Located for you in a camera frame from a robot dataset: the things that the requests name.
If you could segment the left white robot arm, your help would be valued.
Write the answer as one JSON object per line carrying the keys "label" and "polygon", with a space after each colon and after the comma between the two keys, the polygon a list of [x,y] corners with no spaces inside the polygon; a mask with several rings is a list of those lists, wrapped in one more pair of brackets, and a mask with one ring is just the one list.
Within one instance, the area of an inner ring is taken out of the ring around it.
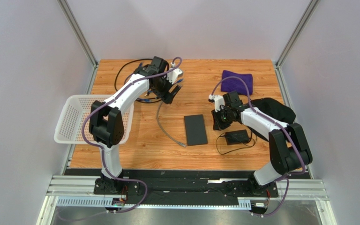
{"label": "left white robot arm", "polygon": [[179,63],[168,63],[155,56],[149,64],[140,64],[111,97],[92,103],[82,128],[88,128],[93,137],[94,141],[89,144],[100,149],[103,168],[101,177],[96,180],[98,189],[113,194],[123,189],[125,179],[119,153],[120,141],[125,134],[123,115],[147,91],[153,92],[163,103],[171,104],[181,89],[176,84],[183,74],[179,66]]}

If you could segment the black network switch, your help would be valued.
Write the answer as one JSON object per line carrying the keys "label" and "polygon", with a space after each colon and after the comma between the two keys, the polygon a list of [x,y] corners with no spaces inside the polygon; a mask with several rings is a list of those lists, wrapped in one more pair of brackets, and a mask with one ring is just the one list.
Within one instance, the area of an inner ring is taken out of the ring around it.
{"label": "black network switch", "polygon": [[208,144],[208,138],[202,114],[184,116],[187,146]]}

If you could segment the black cable teal plug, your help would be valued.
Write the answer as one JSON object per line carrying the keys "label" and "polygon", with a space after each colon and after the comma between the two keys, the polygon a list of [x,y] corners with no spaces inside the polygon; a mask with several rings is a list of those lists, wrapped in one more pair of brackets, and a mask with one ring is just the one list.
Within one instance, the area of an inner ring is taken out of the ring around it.
{"label": "black cable teal plug", "polygon": [[137,60],[132,60],[132,61],[130,61],[130,62],[125,63],[125,64],[119,69],[119,71],[118,71],[117,74],[116,74],[116,77],[115,77],[115,80],[114,80],[114,89],[115,89],[116,91],[118,91],[118,88],[117,88],[118,77],[119,77],[120,73],[122,72],[122,70],[123,70],[126,66],[128,66],[128,65],[130,65],[130,64],[132,64],[132,63],[136,63],[136,62],[142,63],[142,62],[145,62],[145,61],[147,61],[147,60],[152,60],[152,58],[137,59]]}

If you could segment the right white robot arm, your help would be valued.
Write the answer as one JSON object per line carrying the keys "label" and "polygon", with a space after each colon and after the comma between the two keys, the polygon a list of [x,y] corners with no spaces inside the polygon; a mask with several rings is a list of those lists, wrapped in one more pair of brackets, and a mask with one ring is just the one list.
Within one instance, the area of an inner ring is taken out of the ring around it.
{"label": "right white robot arm", "polygon": [[252,195],[264,193],[275,181],[312,163],[313,156],[300,124],[281,122],[251,102],[244,104],[235,91],[222,96],[211,94],[209,101],[215,106],[211,112],[214,130],[224,130],[238,122],[269,142],[270,162],[249,175],[247,180],[247,189]]}

